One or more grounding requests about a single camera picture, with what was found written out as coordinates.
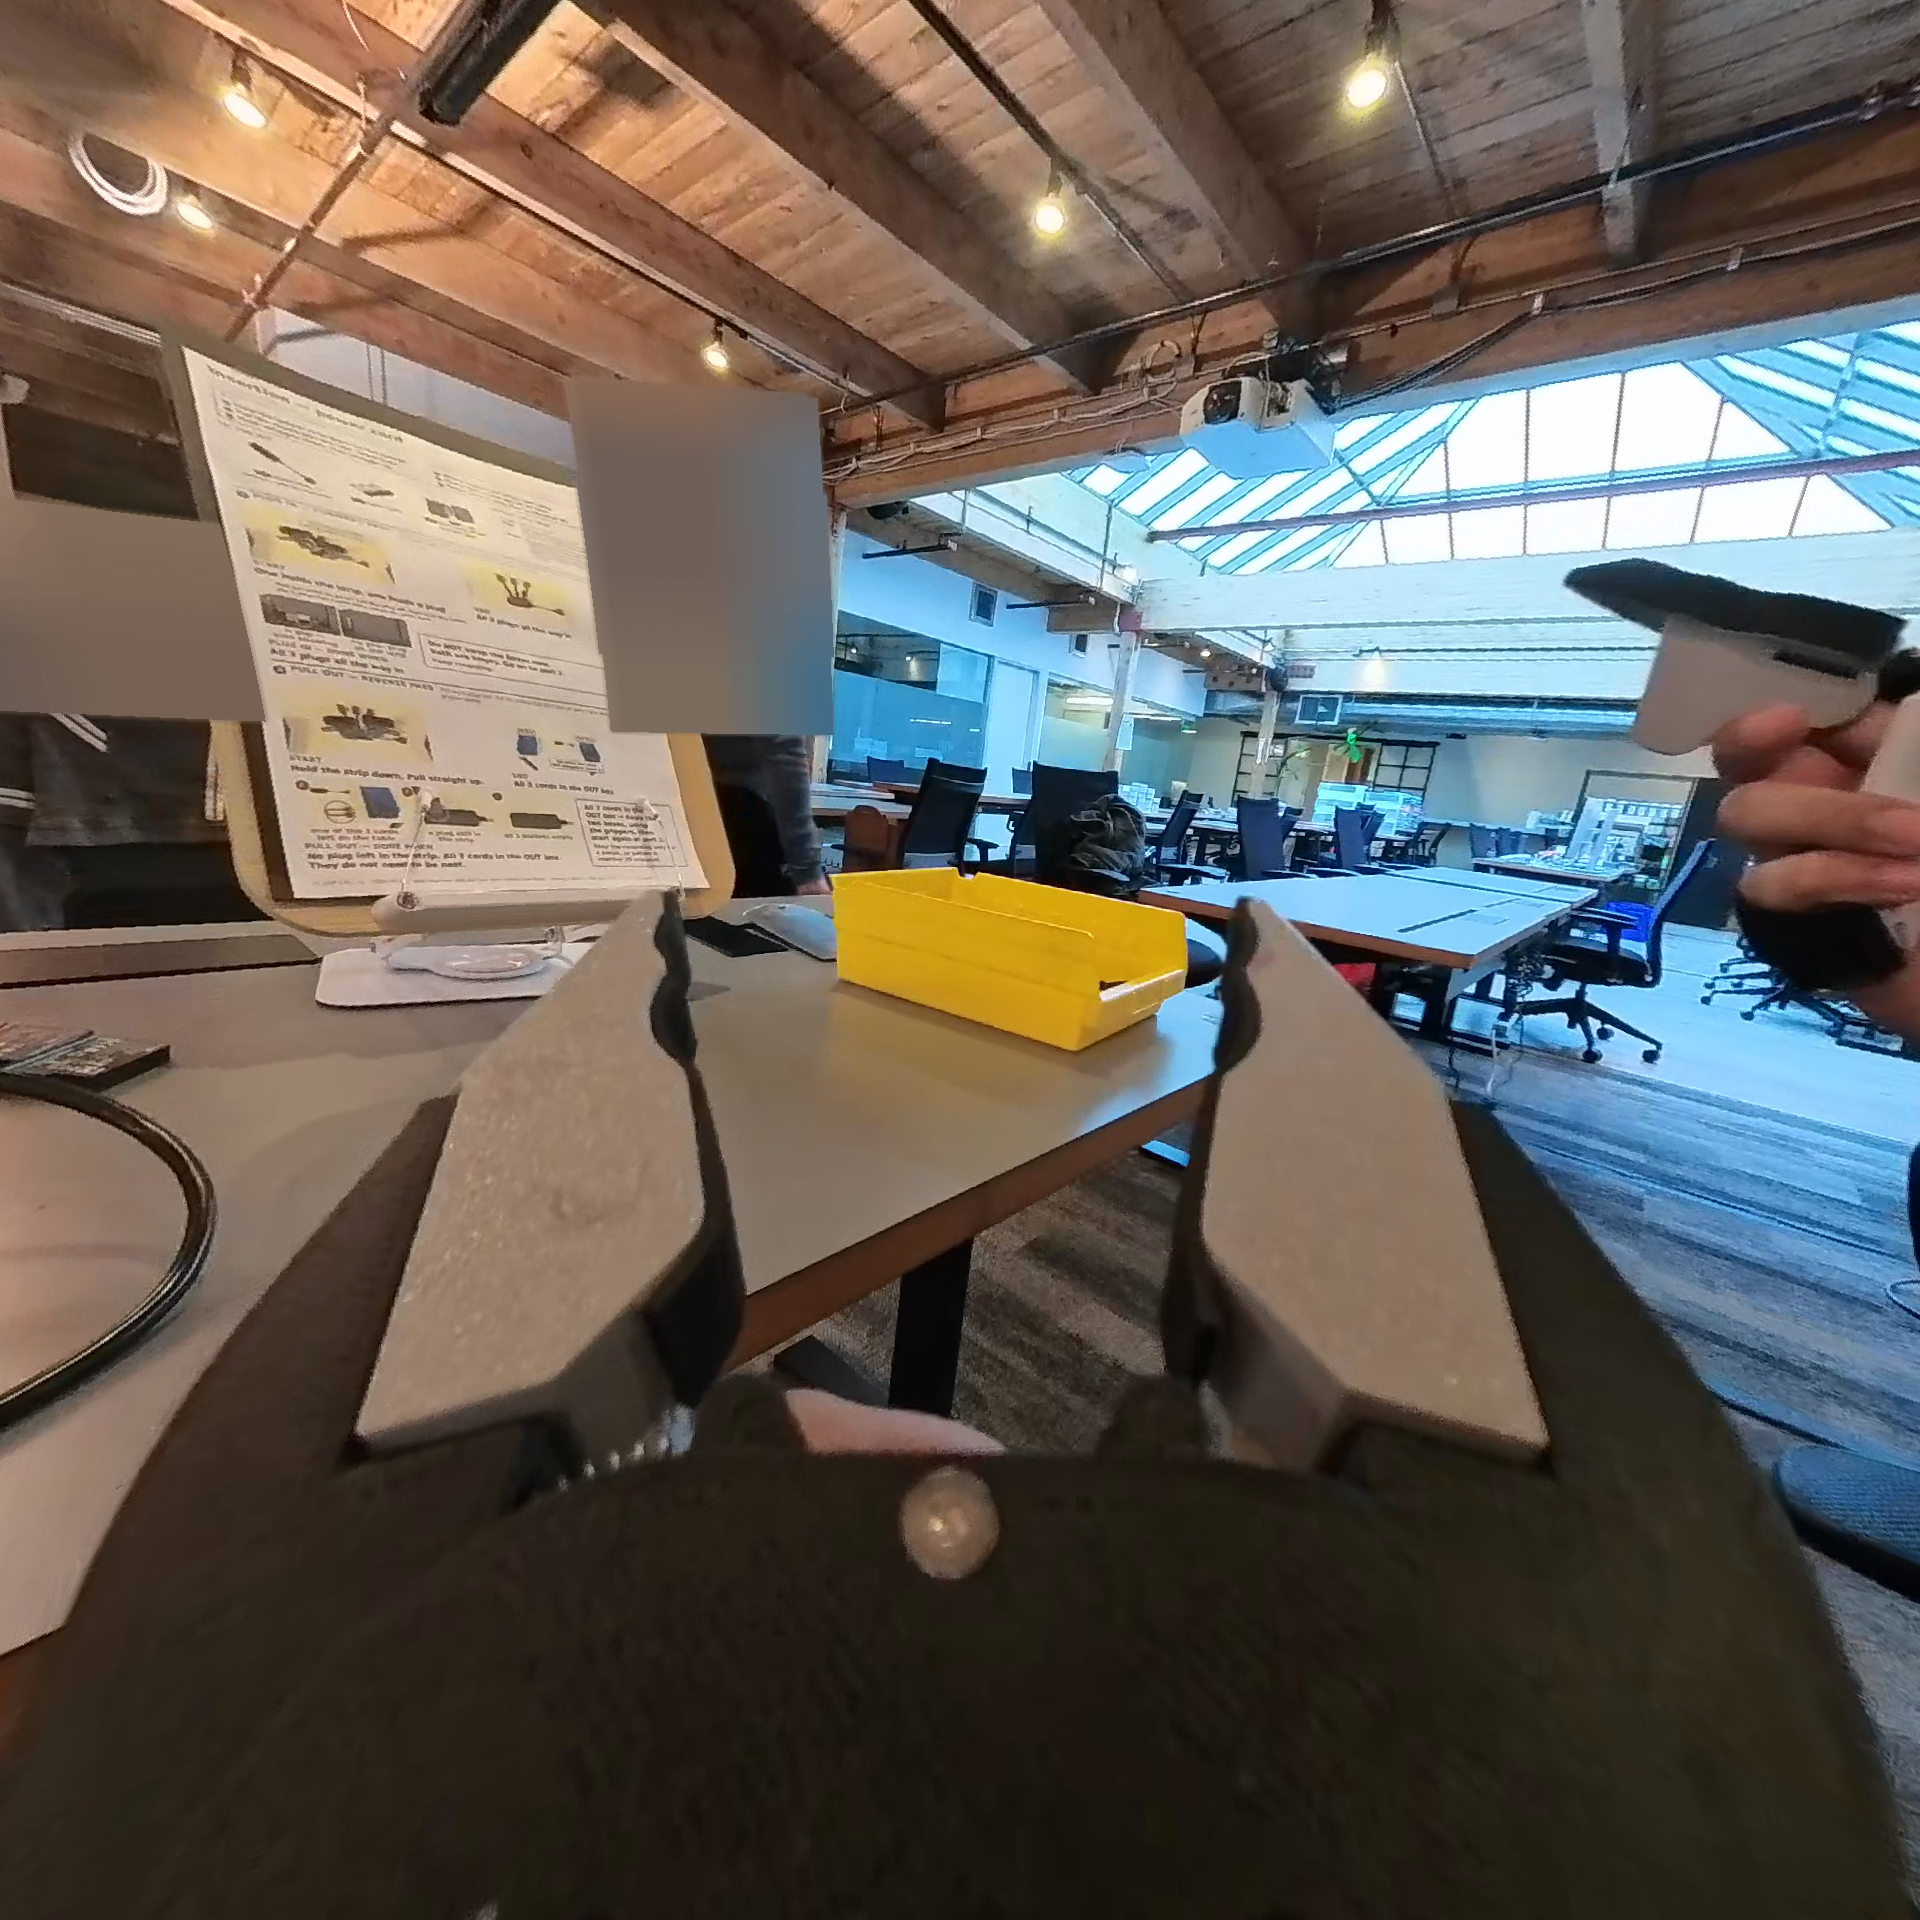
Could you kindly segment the wooden instruction sheet board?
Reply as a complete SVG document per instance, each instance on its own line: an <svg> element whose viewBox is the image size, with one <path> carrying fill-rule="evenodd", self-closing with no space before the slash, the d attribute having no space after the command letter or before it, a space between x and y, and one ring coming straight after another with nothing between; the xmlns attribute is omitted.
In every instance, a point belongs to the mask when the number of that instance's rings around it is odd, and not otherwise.
<svg viewBox="0 0 1920 1920"><path fill-rule="evenodd" d="M218 342L162 366L257 672L210 726L257 906L450 942L734 898L704 744L608 717L560 467Z"/></svg>

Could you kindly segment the black table leg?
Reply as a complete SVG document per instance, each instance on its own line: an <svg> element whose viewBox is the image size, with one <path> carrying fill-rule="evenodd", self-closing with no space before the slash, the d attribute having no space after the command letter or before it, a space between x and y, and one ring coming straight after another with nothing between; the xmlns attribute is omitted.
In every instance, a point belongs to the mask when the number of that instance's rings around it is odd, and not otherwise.
<svg viewBox="0 0 1920 1920"><path fill-rule="evenodd" d="M963 1358L973 1241L914 1264L901 1276L888 1406L947 1420Z"/></svg>

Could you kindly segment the black ceiling fixture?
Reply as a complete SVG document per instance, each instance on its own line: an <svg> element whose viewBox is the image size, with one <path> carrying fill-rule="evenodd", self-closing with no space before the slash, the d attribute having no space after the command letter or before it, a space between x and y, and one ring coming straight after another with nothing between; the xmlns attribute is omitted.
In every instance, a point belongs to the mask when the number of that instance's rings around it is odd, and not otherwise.
<svg viewBox="0 0 1920 1920"><path fill-rule="evenodd" d="M459 2L417 65L414 109L456 128L502 69L539 34L560 2Z"/></svg>

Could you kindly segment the person's right hand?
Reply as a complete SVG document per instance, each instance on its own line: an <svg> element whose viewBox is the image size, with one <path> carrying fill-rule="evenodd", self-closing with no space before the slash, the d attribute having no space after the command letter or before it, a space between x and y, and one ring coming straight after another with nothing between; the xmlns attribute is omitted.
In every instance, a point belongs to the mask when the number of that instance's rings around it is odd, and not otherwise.
<svg viewBox="0 0 1920 1920"><path fill-rule="evenodd" d="M1713 744L1718 828L1752 862L1734 917L1756 955L1803 993L1852 1002L1917 1042L1917 804L1912 689L1846 726L1753 712Z"/></svg>

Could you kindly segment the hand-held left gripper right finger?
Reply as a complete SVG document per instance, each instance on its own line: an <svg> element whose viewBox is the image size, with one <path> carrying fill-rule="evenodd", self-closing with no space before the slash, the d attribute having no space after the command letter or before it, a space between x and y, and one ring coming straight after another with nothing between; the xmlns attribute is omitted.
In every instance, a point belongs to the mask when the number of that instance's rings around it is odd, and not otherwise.
<svg viewBox="0 0 1920 1920"><path fill-rule="evenodd" d="M1546 1416L1446 1096L1266 904L1232 912L1162 1338L1227 1453L1324 1469L1362 1428L1505 1466Z"/></svg>

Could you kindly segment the white board stand base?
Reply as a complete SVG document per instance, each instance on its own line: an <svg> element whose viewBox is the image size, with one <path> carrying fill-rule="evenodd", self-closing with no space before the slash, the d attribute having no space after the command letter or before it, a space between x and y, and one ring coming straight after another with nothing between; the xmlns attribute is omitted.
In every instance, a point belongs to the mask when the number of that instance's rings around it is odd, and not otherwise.
<svg viewBox="0 0 1920 1920"><path fill-rule="evenodd" d="M321 957L314 998L338 1013L537 1002L587 957L601 929L587 929L586 940L571 940L569 932L539 929L524 940L401 932L337 945Z"/></svg>

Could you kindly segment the black battery blue stripe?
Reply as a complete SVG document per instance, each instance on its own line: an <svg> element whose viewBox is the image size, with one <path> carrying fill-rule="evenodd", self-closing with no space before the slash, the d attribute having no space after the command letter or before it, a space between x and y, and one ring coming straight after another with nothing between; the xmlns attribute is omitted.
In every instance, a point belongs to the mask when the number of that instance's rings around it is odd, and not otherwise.
<svg viewBox="0 0 1920 1920"><path fill-rule="evenodd" d="M108 1092L173 1060L165 1044L74 1037L40 1052L5 1052L2 1075L28 1077L90 1092Z"/></svg>

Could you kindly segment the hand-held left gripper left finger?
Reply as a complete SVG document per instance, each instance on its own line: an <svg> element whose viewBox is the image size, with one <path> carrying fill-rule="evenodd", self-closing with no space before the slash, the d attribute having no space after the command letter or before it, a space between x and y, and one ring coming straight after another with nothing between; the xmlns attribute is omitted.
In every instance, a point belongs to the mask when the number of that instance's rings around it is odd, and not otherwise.
<svg viewBox="0 0 1920 1920"><path fill-rule="evenodd" d="M632 904L464 1072L357 1438L510 1425L646 1450L720 1378L745 1313L675 896Z"/></svg>

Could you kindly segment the row of black office chairs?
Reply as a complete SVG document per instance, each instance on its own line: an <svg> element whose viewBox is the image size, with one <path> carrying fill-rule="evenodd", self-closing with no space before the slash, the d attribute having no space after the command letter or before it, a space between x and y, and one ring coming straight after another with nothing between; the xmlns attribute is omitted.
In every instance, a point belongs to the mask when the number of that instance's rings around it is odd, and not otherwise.
<svg viewBox="0 0 1920 1920"><path fill-rule="evenodd" d="M1514 1025L1520 1025L1524 1018L1557 1018L1563 1019L1579 1037L1581 1037L1581 1059L1587 1062L1595 1062L1602 1056L1602 1044L1617 1035L1627 1035L1641 1044L1641 1059L1648 1066L1660 1062L1665 1053L1665 1044L1652 1037L1648 1032L1626 1021L1619 1014L1604 1013L1598 1002L1594 998L1594 990L1598 986L1611 986L1620 990L1651 990L1658 986L1662 973L1662 912L1666 912L1684 890L1694 867L1704 858L1704 848L1697 848L1684 869L1673 877L1670 890L1660 898L1660 909L1648 917L1645 924L1640 924L1637 917L1619 906L1601 906L1590 904L1568 924L1557 929L1550 937L1540 940L1537 946L1509 955L1499 971L1488 977L1478 977L1476 980L1468 980L1461 973L1449 973L1437 966L1412 966L1404 963L1379 963L1372 955L1357 957L1355 954L1333 952L1318 945L1308 942L1316 948L1325 961L1331 961L1338 970L1352 970L1357 973L1360 993L1372 1002L1381 1018L1389 1019L1398 1002L1404 996L1418 998L1421 1003L1421 1019L1418 1032L1427 1040L1452 1040L1452 1014L1454 1005L1462 998L1474 1003L1493 1003L1494 1005L1494 1027L1486 1042L1488 1050L1497 1050L1505 1042L1505 1035ZM956 869L961 874L994 874L1008 877L1004 872L966 872L963 867L921 867L921 869L880 869L880 872L843 872L841 875L853 874L890 874L890 872L934 872L934 869ZM1435 872L1434 869L1381 869L1381 872L1357 872L1357 874L1331 874L1331 872L1300 872L1300 874L1282 874L1277 877L1260 877L1260 881L1280 881L1293 875L1313 875L1313 877L1349 877L1349 875L1364 875L1364 874L1418 874L1418 872ZM1210 881L1238 881L1238 877L1203 877L1176 885L1194 885L1194 883L1210 883ZM1165 890L1172 885L1146 885L1144 890ZM1190 929L1200 931L1225 931L1224 925L1212 925L1198 918L1187 918L1187 932Z"/></svg>

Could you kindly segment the long white table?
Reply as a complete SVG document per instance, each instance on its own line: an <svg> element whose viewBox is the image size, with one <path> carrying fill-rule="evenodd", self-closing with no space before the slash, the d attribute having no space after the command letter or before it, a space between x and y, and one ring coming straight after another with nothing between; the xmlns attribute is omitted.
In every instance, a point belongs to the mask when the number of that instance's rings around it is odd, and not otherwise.
<svg viewBox="0 0 1920 1920"><path fill-rule="evenodd" d="M1349 877L1210 881L1148 888L1144 906L1224 925L1241 904L1266 906L1313 945L1468 980L1499 971L1595 904L1595 891L1555 881L1499 881L1474 872L1381 872Z"/></svg>

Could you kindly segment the yellow plastic bin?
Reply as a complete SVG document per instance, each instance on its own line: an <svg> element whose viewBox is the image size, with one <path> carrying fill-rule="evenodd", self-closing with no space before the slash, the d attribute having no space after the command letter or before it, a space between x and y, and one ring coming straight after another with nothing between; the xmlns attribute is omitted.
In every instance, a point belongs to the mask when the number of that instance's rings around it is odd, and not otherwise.
<svg viewBox="0 0 1920 1920"><path fill-rule="evenodd" d="M846 984L1066 1052L1152 1019L1189 977L1179 914L994 874L841 875L832 917Z"/></svg>

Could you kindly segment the white ceiling projector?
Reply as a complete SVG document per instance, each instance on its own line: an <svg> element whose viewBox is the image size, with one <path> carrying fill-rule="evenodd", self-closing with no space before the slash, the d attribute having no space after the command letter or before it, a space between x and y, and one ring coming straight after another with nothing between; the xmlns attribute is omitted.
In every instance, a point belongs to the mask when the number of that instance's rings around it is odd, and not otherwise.
<svg viewBox="0 0 1920 1920"><path fill-rule="evenodd" d="M1338 428L1304 378L1221 378L1181 410L1179 438L1238 483L1318 473L1338 460Z"/></svg>

